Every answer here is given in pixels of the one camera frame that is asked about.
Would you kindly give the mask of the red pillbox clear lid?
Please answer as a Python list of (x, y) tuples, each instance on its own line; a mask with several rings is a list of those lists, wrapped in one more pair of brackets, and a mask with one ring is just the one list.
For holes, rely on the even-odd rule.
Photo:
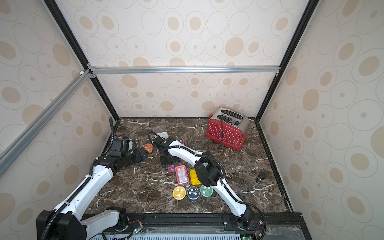
[(175, 173), (179, 185), (186, 184), (189, 182), (189, 176), (185, 165), (175, 167)]

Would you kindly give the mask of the white pillbox with amber lid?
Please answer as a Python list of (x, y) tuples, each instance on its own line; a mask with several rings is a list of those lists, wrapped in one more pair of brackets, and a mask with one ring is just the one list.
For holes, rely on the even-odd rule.
[(195, 170), (190, 171), (190, 180), (191, 180), (192, 186), (202, 185), (202, 183), (198, 179), (198, 175), (197, 175), (197, 172)]

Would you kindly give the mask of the yellow round pillbox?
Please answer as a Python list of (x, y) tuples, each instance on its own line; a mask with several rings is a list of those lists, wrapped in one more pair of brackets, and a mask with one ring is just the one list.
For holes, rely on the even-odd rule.
[(173, 189), (173, 197), (180, 201), (186, 197), (186, 189), (182, 186), (177, 186)]

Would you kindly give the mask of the dark blue round pillbox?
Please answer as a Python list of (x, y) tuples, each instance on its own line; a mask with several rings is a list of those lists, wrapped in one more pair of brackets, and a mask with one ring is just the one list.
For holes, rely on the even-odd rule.
[(187, 196), (190, 200), (197, 200), (200, 197), (200, 191), (195, 186), (189, 187), (187, 190)]

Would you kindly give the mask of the green round pillbox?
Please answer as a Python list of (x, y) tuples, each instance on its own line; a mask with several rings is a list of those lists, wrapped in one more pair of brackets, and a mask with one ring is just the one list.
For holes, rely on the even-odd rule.
[(213, 192), (214, 190), (211, 187), (206, 187), (204, 185), (201, 185), (200, 187), (200, 193), (203, 197), (209, 198), (212, 196)]

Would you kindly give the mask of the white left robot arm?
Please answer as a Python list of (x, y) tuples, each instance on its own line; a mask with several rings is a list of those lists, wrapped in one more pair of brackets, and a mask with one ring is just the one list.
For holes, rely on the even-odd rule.
[(83, 215), (101, 188), (120, 170), (148, 158), (148, 151), (131, 139), (111, 133), (109, 146), (90, 165), (89, 174), (76, 189), (51, 211), (42, 211), (36, 219), (39, 240), (89, 240), (104, 230), (123, 232), (129, 218), (124, 208), (110, 207), (100, 214)]

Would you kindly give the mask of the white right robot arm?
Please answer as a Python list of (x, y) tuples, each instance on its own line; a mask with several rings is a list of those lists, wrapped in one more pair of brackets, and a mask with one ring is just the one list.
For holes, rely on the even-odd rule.
[(266, 230), (266, 221), (262, 211), (251, 203), (244, 202), (231, 189), (226, 181), (226, 171), (211, 152), (198, 152), (186, 147), (172, 137), (162, 138), (149, 131), (148, 138), (158, 153), (164, 156), (177, 157), (192, 165), (199, 181), (212, 188), (228, 205), (232, 214), (238, 217), (238, 222), (243, 229), (249, 229), (253, 224), (262, 226)]

